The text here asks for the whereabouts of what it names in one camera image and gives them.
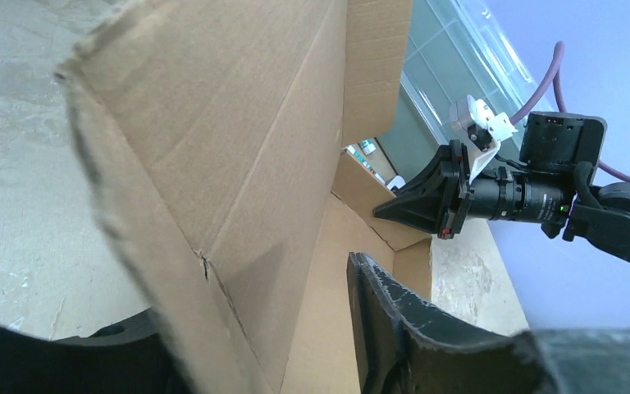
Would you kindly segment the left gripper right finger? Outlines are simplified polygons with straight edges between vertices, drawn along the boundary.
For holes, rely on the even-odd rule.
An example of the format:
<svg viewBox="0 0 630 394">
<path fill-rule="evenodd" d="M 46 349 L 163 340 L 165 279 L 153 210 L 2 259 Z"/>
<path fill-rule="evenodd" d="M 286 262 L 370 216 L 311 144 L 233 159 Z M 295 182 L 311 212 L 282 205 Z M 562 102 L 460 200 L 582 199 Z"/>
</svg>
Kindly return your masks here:
<svg viewBox="0 0 630 394">
<path fill-rule="evenodd" d="M 446 313 L 368 254 L 347 262 L 362 393 L 556 393 L 527 333 L 507 337 Z"/>
</svg>

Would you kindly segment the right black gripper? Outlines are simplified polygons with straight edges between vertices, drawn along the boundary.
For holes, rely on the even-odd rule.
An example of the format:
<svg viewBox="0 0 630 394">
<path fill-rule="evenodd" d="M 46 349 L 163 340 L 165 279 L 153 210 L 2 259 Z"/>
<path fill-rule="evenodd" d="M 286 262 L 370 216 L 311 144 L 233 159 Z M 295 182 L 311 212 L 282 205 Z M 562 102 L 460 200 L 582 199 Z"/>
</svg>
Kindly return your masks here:
<svg viewBox="0 0 630 394">
<path fill-rule="evenodd" d="M 451 140 L 393 199 L 375 207 L 373 217 L 444 240 L 460 233 L 469 218 L 535 223 L 550 239 L 566 225 L 573 201 L 571 175 L 499 167 L 471 179 L 469 169 L 467 146 Z"/>
</svg>

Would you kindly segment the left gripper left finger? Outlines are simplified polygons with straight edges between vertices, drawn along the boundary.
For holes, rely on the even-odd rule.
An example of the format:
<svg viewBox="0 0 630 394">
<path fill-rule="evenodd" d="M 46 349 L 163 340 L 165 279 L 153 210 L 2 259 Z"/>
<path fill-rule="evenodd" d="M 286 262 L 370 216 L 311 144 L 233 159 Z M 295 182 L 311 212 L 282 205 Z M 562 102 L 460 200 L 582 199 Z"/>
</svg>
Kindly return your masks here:
<svg viewBox="0 0 630 394">
<path fill-rule="evenodd" d="M 56 341 L 0 327 L 0 393 L 188 393 L 150 312 Z"/>
</svg>

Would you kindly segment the brown cardboard box sheet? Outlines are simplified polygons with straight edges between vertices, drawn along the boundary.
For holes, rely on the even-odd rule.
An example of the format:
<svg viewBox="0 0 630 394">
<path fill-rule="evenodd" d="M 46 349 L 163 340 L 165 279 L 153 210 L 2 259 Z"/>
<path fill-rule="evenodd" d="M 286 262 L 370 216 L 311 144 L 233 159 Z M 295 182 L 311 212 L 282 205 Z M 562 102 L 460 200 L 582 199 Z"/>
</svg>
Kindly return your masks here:
<svg viewBox="0 0 630 394">
<path fill-rule="evenodd" d="M 128 1 L 57 68 L 95 220 L 197 393 L 357 393 L 348 256 L 427 235 L 348 152 L 393 125 L 410 1 Z"/>
</svg>

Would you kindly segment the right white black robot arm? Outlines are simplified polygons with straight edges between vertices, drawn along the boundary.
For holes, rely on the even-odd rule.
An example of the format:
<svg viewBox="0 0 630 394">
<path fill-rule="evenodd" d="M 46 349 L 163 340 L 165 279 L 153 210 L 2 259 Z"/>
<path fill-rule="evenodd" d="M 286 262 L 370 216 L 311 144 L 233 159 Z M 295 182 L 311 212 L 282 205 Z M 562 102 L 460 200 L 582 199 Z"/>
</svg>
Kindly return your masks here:
<svg viewBox="0 0 630 394">
<path fill-rule="evenodd" d="M 630 263 L 630 182 L 593 182 L 605 130 L 599 117 L 532 112 L 518 161 L 492 171 L 473 169 L 477 137 L 451 140 L 373 215 L 444 240 L 469 218 L 536 223 Z"/>
</svg>

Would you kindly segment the pink white clip tool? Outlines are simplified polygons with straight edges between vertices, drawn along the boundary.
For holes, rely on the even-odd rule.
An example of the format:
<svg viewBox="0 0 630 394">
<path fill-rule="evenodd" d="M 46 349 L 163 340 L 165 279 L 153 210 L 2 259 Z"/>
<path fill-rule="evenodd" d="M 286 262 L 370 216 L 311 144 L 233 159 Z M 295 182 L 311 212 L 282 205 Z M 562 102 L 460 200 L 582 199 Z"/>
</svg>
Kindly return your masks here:
<svg viewBox="0 0 630 394">
<path fill-rule="evenodd" d="M 396 175 L 386 183 L 386 188 L 390 191 L 396 192 L 397 190 L 403 188 L 405 185 L 405 179 L 400 175 Z"/>
</svg>

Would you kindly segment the green white tube upper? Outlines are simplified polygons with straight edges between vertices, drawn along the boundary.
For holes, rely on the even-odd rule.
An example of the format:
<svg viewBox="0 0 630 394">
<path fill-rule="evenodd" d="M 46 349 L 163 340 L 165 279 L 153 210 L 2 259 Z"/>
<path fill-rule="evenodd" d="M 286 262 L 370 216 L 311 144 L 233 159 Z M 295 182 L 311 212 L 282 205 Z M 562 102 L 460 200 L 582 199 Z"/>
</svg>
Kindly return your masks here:
<svg viewBox="0 0 630 394">
<path fill-rule="evenodd" d="M 371 139 L 361 140 L 358 143 L 358 146 L 365 156 L 368 156 L 377 150 L 375 142 Z"/>
</svg>

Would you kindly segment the green white tube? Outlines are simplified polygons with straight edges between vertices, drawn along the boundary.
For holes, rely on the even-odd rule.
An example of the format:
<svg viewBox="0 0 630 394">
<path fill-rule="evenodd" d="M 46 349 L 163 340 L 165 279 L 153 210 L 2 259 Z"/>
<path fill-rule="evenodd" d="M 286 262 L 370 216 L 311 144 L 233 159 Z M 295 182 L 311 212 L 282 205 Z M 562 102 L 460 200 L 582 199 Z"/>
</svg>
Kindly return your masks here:
<svg viewBox="0 0 630 394">
<path fill-rule="evenodd" d="M 374 173 L 375 170 L 373 169 L 372 165 L 369 163 L 369 161 L 366 159 L 366 157 L 360 153 L 353 144 L 349 145 L 346 150 L 352 155 L 354 156 L 369 172 Z"/>
<path fill-rule="evenodd" d="M 371 139 L 361 140 L 358 143 L 358 146 L 365 156 L 368 156 L 377 150 L 375 142 Z"/>
</svg>

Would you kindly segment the green white tube lower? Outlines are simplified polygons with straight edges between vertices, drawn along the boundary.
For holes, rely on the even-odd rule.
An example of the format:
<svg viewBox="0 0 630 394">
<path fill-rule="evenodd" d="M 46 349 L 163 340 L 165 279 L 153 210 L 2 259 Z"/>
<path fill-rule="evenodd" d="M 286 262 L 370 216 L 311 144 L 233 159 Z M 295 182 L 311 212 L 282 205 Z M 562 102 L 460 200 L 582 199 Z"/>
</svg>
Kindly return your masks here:
<svg viewBox="0 0 630 394">
<path fill-rule="evenodd" d="M 354 156 L 369 172 L 374 173 L 375 170 L 373 169 L 372 165 L 369 163 L 369 161 L 366 159 L 366 157 L 360 153 L 353 144 L 349 145 L 346 150 L 352 155 Z"/>
</svg>

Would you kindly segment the clear plastic storage bin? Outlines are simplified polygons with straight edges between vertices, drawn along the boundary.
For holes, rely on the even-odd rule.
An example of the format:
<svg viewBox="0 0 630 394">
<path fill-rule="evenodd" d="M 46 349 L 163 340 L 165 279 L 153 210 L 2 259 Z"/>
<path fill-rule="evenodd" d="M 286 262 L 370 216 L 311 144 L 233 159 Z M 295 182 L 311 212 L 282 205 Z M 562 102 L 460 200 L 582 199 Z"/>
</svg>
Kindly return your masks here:
<svg viewBox="0 0 630 394">
<path fill-rule="evenodd" d="M 457 138 L 451 108 L 471 95 L 513 116 L 543 73 L 532 73 L 487 1 L 413 2 L 394 125 L 377 138 L 406 181 Z"/>
</svg>

